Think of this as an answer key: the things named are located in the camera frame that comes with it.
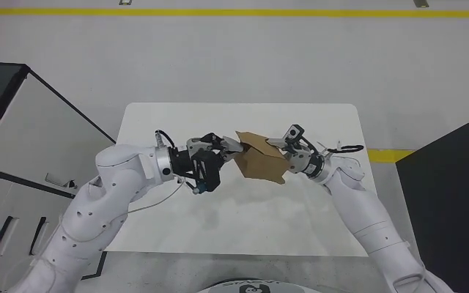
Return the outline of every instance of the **cable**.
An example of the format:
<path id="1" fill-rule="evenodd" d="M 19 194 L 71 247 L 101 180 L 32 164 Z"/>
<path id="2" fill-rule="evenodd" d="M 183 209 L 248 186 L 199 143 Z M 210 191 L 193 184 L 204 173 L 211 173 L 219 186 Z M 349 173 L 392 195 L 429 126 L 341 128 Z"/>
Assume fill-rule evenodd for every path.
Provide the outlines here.
<path id="1" fill-rule="evenodd" d="M 147 207 L 141 207 L 141 208 L 139 208 L 139 209 L 131 210 L 131 211 L 127 212 L 127 215 L 128 215 L 128 214 L 131 214 L 131 213 L 133 213 L 133 212 L 139 212 L 139 211 L 141 211 L 141 210 L 149 209 L 150 207 L 155 207 L 155 206 L 158 206 L 159 204 L 162 204 L 162 203 L 165 202 L 167 199 L 169 199 L 170 197 L 172 197 L 172 196 L 184 185 L 184 182 L 185 182 L 185 180 L 183 180 L 183 181 L 179 184 L 179 186 L 178 186 L 170 195 L 168 195 L 168 196 L 165 197 L 164 199 L 160 200 L 160 201 L 157 202 L 156 204 L 151 204 L 151 205 L 149 205 L 149 206 L 147 206 Z"/>
<path id="2" fill-rule="evenodd" d="M 362 149 L 365 147 L 357 144 L 355 146 L 343 146 L 341 147 L 340 150 L 338 149 L 328 149 L 329 152 L 332 152 L 333 154 L 346 154 L 348 152 L 360 152 Z"/>
<path id="3" fill-rule="evenodd" d="M 110 221 L 110 223 L 112 223 L 113 220 L 116 220 L 117 218 L 122 217 L 123 215 L 128 215 L 128 214 L 131 214 L 131 213 L 133 213 L 133 212 L 139 212 L 139 211 L 142 211 L 142 210 L 144 210 L 144 209 L 149 209 L 150 207 L 155 207 L 155 206 L 158 206 L 159 204 L 162 204 L 162 203 L 165 202 L 167 199 L 169 199 L 170 197 L 172 197 L 172 196 L 184 185 L 184 183 L 185 183 L 185 178 L 184 178 L 184 177 L 179 177 L 179 176 L 178 176 L 178 178 L 179 178 L 179 180 L 181 181 L 181 183 L 179 184 L 179 186 L 178 186 L 170 195 L 168 195 L 168 196 L 165 197 L 164 199 L 160 200 L 160 201 L 157 202 L 156 204 L 151 204 L 151 205 L 146 206 L 146 207 L 140 207 L 140 208 L 138 208 L 138 209 L 133 209 L 133 210 L 131 210 L 131 211 L 129 211 L 129 212 L 125 212 L 125 213 L 123 213 L 123 214 L 121 214 L 121 215 L 118 215 L 117 217 L 115 217 L 114 219 L 112 219 L 112 220 Z"/>
<path id="4" fill-rule="evenodd" d="M 157 133 L 161 133 L 161 134 L 169 141 L 169 143 L 171 144 L 171 146 L 172 146 L 173 148 L 176 147 L 176 146 L 174 145 L 173 140 L 172 140 L 164 131 L 162 131 L 161 129 L 158 129 L 158 130 L 156 130 L 156 132 L 157 132 Z"/>
<path id="5" fill-rule="evenodd" d="M 141 208 L 138 208 L 138 209 L 134 209 L 134 210 L 131 210 L 129 212 L 125 212 L 121 215 L 118 215 L 117 217 L 115 217 L 114 219 L 110 220 L 109 223 L 112 225 L 112 222 L 114 220 L 116 220 L 117 218 L 120 218 L 122 217 L 123 215 L 128 215 L 128 214 L 131 214 L 133 212 L 139 212 L 141 210 L 144 210 L 144 209 L 149 209 L 150 207 L 154 207 L 154 206 L 158 206 L 159 204 L 163 203 L 164 201 L 166 201 L 167 199 L 169 199 L 170 197 L 172 197 L 185 183 L 185 178 L 183 177 L 179 177 L 178 178 L 181 180 L 181 183 L 179 184 L 179 186 L 170 194 L 168 195 L 167 197 L 165 197 L 164 199 L 162 199 L 161 201 L 157 202 L 156 204 L 152 204 L 152 205 L 149 205 L 147 207 L 141 207 Z M 95 237 L 93 237 L 92 239 L 87 239 L 87 240 L 78 240 L 74 237 L 72 237 L 66 230 L 65 230 L 65 227 L 62 227 L 63 228 L 63 231 L 64 231 L 64 234 L 67 235 L 71 240 L 73 241 L 76 241 L 78 243 L 83 243 L 83 242 L 89 242 L 89 241 L 92 241 L 92 240 L 95 240 L 96 238 L 98 238 L 102 233 L 104 233 L 106 230 L 102 230 L 98 235 L 96 235 Z"/>

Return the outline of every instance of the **black cable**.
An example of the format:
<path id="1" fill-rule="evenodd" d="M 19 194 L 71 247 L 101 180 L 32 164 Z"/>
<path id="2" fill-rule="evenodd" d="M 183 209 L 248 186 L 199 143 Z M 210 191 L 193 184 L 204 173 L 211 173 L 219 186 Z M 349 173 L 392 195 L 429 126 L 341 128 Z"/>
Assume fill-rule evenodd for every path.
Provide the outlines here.
<path id="1" fill-rule="evenodd" d="M 169 141 L 169 143 L 171 144 L 171 146 L 172 146 L 173 148 L 176 147 L 176 146 L 174 145 L 173 140 L 172 140 L 164 131 L 158 129 L 158 130 L 156 130 L 156 132 L 161 133 L 161 134 Z"/>
<path id="2" fill-rule="evenodd" d="M 341 150 L 338 149 L 328 149 L 329 152 L 332 152 L 333 154 L 345 154 L 348 152 L 360 152 L 362 149 L 365 147 L 357 144 L 355 146 L 343 146 Z"/>

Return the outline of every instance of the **white cable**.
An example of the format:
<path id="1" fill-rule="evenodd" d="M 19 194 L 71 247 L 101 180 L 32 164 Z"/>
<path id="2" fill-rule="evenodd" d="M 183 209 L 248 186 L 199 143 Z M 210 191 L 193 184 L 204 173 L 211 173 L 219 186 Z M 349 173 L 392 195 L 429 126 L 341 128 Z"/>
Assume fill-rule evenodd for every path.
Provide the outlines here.
<path id="1" fill-rule="evenodd" d="M 112 219 L 110 223 L 112 223 L 112 221 L 116 220 L 117 218 L 122 217 L 123 215 L 128 215 L 128 214 L 131 214 L 131 213 L 133 213 L 133 212 L 140 212 L 140 211 L 142 211 L 142 210 L 144 210 L 144 209 L 149 209 L 150 207 L 155 207 L 155 206 L 158 206 L 159 204 L 162 204 L 162 203 L 165 202 L 167 199 L 169 199 L 170 197 L 172 197 L 172 196 L 184 185 L 184 183 L 185 183 L 185 178 L 182 178 L 182 177 L 179 177 L 179 176 L 178 176 L 178 178 L 179 178 L 179 180 L 181 181 L 181 183 L 179 184 L 179 186 L 178 186 L 170 195 L 168 195 L 168 196 L 165 197 L 164 199 L 160 200 L 160 201 L 157 202 L 156 204 L 151 204 L 151 205 L 146 206 L 146 207 L 140 207 L 140 208 L 138 208 L 138 209 L 133 209 L 133 210 L 131 210 L 131 211 L 128 211 L 128 212 L 125 212 L 125 213 L 123 213 L 123 214 L 121 214 L 121 215 L 118 215 L 117 217 L 115 217 L 114 219 Z"/>

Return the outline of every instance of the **black frame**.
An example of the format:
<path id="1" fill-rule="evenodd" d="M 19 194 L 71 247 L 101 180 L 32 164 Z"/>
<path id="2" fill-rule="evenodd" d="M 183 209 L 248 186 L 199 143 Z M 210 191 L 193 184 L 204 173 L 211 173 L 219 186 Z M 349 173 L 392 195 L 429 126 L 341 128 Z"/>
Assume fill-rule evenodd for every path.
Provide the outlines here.
<path id="1" fill-rule="evenodd" d="M 469 123 L 396 163 L 418 252 L 455 292 L 469 287 Z"/>
<path id="2" fill-rule="evenodd" d="M 8 106 L 12 102 L 13 98 L 16 95 L 16 92 L 20 88 L 21 84 L 24 82 L 25 79 L 27 79 L 28 74 L 31 74 L 34 76 L 38 81 L 40 81 L 43 85 L 45 85 L 51 92 L 53 92 L 57 97 L 60 98 L 60 100 L 64 101 L 67 105 L 69 105 L 73 110 L 75 110 L 76 113 L 78 113 L 80 116 L 82 116 L 88 123 L 93 125 L 97 130 L 99 130 L 109 141 L 111 141 L 113 144 L 116 143 L 116 141 L 109 136 L 107 133 L 104 132 L 101 128 L 99 128 L 93 121 L 91 121 L 85 114 L 83 114 L 80 110 L 78 110 L 72 103 L 70 103 L 67 99 L 65 99 L 64 96 L 62 96 L 60 93 L 58 93 L 50 84 L 48 84 L 46 81 L 44 81 L 38 74 L 36 74 L 28 65 L 26 64 L 18 64 L 18 63 L 2 63 L 0 62 L 0 66 L 2 65 L 9 65 L 9 66 L 19 66 L 20 69 L 19 71 L 11 78 L 10 82 L 8 83 L 7 87 L 5 88 L 3 93 L 0 93 L 0 119 L 3 117 L 5 114 L 5 111 L 8 109 Z M 72 193 L 66 193 L 62 190 L 57 190 L 55 188 L 50 188 L 48 186 L 44 186 L 41 184 L 38 184 L 36 182 L 32 182 L 26 179 L 22 179 L 13 175 L 6 174 L 4 172 L 0 172 L 0 179 L 5 179 L 7 181 L 11 181 L 14 183 L 18 183 L 20 185 L 25 185 L 31 188 L 35 188 L 38 190 L 42 190 L 48 193 L 56 194 L 58 196 L 64 196 L 69 199 L 73 199 L 75 195 Z M 101 258 L 99 265 L 97 266 L 96 273 L 93 275 L 85 275 L 84 277 L 81 278 L 81 280 L 86 280 L 90 278 L 97 278 L 101 276 L 101 272 L 103 271 L 104 267 L 104 262 L 106 260 L 106 255 L 107 252 L 103 251 L 101 253 Z"/>

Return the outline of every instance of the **black panel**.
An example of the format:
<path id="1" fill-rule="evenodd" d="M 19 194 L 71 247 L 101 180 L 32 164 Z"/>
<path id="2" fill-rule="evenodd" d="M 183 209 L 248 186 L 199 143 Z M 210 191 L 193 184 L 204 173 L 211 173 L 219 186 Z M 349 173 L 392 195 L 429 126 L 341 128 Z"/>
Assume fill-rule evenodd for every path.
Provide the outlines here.
<path id="1" fill-rule="evenodd" d="M 469 288 L 469 124 L 396 163 L 426 268 L 454 291 Z"/>
<path id="2" fill-rule="evenodd" d="M 0 118 L 3 117 L 28 72 L 29 68 L 24 64 L 0 63 Z"/>

